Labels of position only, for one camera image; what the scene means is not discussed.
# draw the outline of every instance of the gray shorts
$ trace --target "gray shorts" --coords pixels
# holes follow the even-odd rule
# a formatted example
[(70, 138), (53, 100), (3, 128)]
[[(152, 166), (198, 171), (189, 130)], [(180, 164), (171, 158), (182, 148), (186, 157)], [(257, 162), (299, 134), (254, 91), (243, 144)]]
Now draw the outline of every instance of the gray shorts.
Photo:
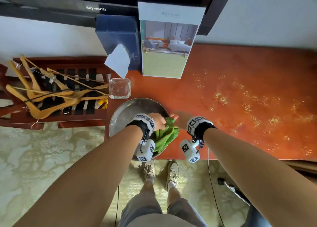
[[(118, 227), (126, 227), (135, 218), (147, 214), (162, 214), (162, 209), (151, 192), (142, 192), (134, 196), (122, 210)], [(186, 200), (180, 198), (172, 203), (167, 213), (175, 215), (197, 227), (208, 227), (196, 209)]]

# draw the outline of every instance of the blue tissue box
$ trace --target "blue tissue box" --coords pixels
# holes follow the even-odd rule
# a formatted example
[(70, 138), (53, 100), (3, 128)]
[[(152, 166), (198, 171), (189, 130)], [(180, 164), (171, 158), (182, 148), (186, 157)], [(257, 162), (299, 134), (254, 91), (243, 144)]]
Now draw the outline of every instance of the blue tissue box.
[(118, 44), (122, 44), (129, 56), (128, 70), (141, 70), (141, 50), (137, 19), (133, 16), (99, 15), (96, 34), (109, 55)]

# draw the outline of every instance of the beige sneaker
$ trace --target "beige sneaker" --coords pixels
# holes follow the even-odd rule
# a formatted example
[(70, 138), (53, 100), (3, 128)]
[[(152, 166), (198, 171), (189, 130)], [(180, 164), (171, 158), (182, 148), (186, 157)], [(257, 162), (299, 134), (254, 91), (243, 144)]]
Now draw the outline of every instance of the beige sneaker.
[(148, 179), (151, 178), (151, 181), (154, 182), (155, 179), (155, 162), (154, 160), (150, 160), (144, 163), (144, 182)]
[(167, 181), (166, 181), (166, 190), (168, 191), (167, 185), (169, 182), (173, 182), (175, 185), (175, 188), (177, 187), (177, 179), (179, 178), (179, 167), (175, 160), (172, 160), (168, 164), (167, 169)]

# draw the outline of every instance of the green towel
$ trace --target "green towel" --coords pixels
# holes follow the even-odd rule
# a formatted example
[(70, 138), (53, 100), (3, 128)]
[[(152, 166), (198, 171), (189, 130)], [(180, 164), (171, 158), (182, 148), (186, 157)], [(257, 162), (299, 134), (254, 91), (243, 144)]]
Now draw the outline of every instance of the green towel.
[(166, 128), (155, 131), (156, 140), (154, 152), (161, 153), (178, 135), (179, 129), (174, 126), (175, 119), (168, 117), (166, 120)]

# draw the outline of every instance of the forearm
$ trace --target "forearm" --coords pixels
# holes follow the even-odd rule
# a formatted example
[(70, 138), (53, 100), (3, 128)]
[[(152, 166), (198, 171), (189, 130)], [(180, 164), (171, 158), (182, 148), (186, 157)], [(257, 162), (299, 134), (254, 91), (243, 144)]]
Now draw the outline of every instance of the forearm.
[(14, 225), (99, 226), (142, 138), (128, 126), (63, 173)]
[(275, 157), (214, 128), (204, 141), (251, 203), (273, 226), (312, 226), (317, 188)]

